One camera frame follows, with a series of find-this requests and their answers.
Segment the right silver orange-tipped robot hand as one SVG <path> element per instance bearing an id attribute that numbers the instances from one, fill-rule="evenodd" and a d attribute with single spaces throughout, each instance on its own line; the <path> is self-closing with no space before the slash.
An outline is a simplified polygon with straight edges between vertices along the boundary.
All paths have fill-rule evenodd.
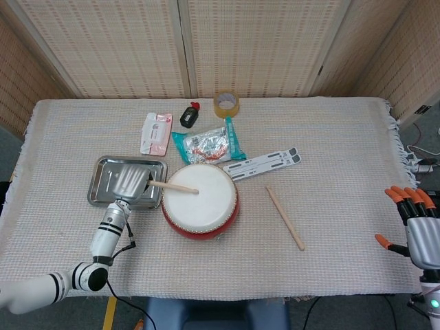
<path id="1" fill-rule="evenodd" d="M 376 241 L 386 250 L 409 257 L 421 270 L 439 269 L 439 213 L 424 190 L 391 186 L 385 194 L 397 207 L 406 233 L 406 245 L 390 242 L 381 234 Z"/>

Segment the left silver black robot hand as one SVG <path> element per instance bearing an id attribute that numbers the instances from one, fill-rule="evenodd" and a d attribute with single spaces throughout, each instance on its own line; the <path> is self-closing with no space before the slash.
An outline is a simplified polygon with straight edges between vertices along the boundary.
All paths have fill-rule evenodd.
<path id="1" fill-rule="evenodd" d="M 112 189 L 114 199 L 136 204 L 149 187 L 150 174 L 151 171 L 147 167 L 137 164 L 124 165 Z"/>

